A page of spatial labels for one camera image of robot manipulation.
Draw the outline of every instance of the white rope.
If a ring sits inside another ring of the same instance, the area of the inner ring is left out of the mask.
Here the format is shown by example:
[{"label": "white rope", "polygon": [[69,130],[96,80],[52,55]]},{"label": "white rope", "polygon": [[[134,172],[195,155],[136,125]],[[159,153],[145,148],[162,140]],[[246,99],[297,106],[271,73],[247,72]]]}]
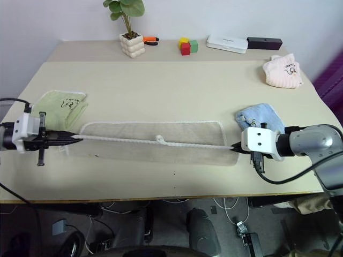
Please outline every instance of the white rope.
[{"label": "white rope", "polygon": [[[236,201],[234,202],[234,204],[233,204],[231,207],[228,207],[228,208],[226,208],[226,209],[227,209],[227,210],[230,210],[230,209],[234,208],[234,207],[236,206],[236,204],[238,203],[238,199],[239,199],[239,197],[236,198]],[[225,209],[222,205],[220,205],[219,203],[217,203],[217,201],[215,200],[215,198],[213,198],[213,201],[214,201],[220,208]]]},{"label": "white rope", "polygon": [[166,142],[161,135],[157,135],[156,140],[141,140],[141,139],[126,139],[126,138],[106,138],[98,137],[95,135],[73,135],[75,139],[90,139],[90,140],[101,140],[101,141],[112,141],[112,142],[127,142],[127,143],[147,143],[149,145],[164,145],[174,147],[196,147],[196,148],[212,148],[212,149],[233,149],[232,146],[214,146],[214,145],[202,145],[200,143],[176,143]]}]

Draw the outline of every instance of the green towel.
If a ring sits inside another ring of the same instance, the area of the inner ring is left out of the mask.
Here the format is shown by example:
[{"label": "green towel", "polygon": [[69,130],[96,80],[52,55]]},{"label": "green towel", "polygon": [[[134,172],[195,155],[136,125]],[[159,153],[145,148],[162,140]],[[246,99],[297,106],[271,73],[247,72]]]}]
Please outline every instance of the green towel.
[{"label": "green towel", "polygon": [[88,103],[82,102],[85,97],[82,92],[49,91],[33,105],[32,115],[39,117],[39,112],[44,111],[47,113],[47,129],[68,130],[88,106]]}]

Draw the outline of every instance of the pink towel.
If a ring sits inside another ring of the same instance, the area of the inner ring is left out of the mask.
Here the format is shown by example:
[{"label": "pink towel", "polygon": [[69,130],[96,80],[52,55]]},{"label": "pink towel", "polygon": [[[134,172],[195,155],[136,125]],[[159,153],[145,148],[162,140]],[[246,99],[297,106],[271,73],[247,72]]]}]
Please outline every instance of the pink towel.
[{"label": "pink towel", "polygon": [[294,55],[283,57],[273,55],[271,61],[263,65],[266,73],[266,83],[274,87],[298,88],[303,84],[299,63]]}]

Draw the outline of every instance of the black box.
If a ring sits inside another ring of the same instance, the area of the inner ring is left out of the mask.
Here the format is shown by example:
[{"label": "black box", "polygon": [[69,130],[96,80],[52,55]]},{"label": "black box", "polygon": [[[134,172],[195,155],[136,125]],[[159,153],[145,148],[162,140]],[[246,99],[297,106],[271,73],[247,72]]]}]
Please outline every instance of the black box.
[{"label": "black box", "polygon": [[282,45],[281,39],[269,39],[267,37],[248,37],[248,49],[279,50]]}]

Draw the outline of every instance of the green block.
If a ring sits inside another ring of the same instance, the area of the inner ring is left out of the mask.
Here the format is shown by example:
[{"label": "green block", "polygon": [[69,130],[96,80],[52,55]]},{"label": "green block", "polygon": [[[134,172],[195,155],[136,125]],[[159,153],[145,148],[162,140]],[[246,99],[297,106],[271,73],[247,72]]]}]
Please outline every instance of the green block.
[{"label": "green block", "polygon": [[199,47],[198,41],[190,40],[189,44],[191,45],[191,52],[197,52],[198,51],[198,47]]}]

